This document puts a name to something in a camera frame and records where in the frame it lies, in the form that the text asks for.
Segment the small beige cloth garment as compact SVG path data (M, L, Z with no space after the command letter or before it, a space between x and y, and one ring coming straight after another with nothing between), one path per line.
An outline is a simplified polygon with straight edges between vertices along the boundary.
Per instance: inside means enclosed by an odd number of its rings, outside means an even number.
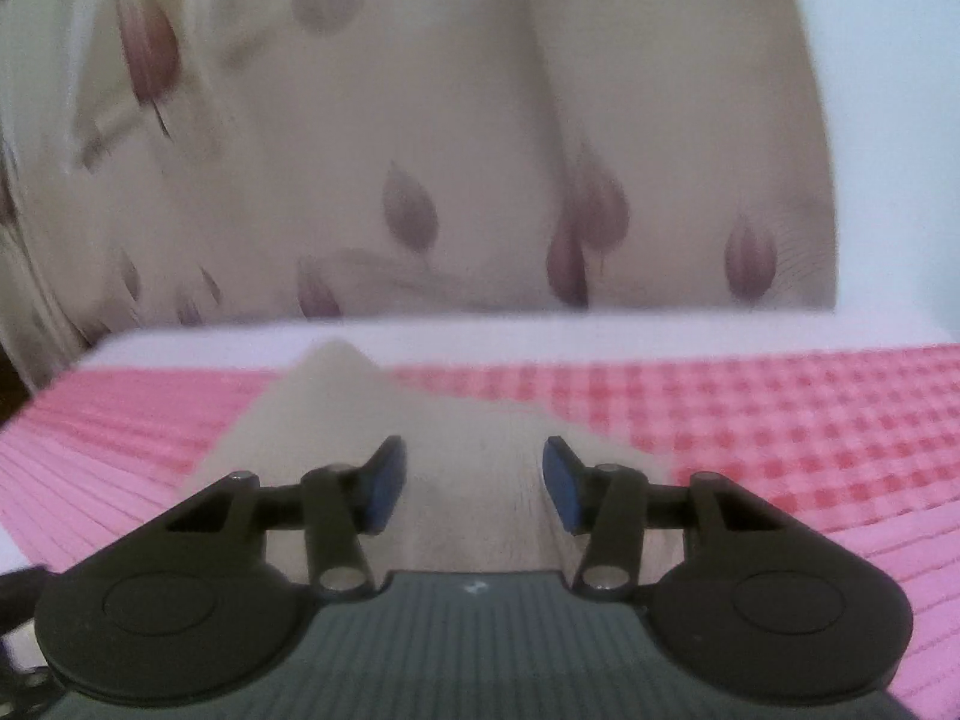
M620 447L534 406L427 394L343 341L314 348L254 401L179 488L233 472L267 486L325 465L361 465L402 437L407 479L391 522L364 540L374 577L391 571L573 574L586 543L563 532L542 483L545 440L589 465L618 463L670 483L660 458Z

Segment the beige leaf-print curtain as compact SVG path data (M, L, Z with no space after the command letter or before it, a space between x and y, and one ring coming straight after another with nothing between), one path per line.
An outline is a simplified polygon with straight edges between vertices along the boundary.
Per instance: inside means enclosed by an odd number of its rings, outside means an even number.
M2 346L828 309L797 0L2 0Z

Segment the pink checked bed sheet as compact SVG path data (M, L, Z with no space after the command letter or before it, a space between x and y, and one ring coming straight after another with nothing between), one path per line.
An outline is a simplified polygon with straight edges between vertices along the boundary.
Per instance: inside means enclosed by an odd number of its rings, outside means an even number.
M596 364L405 364L443 397L529 405L660 458L724 473L872 559L907 590L914 634L893 690L958 712L958 351ZM178 366L73 372L2 433L11 562L62 569L130 532L274 382Z

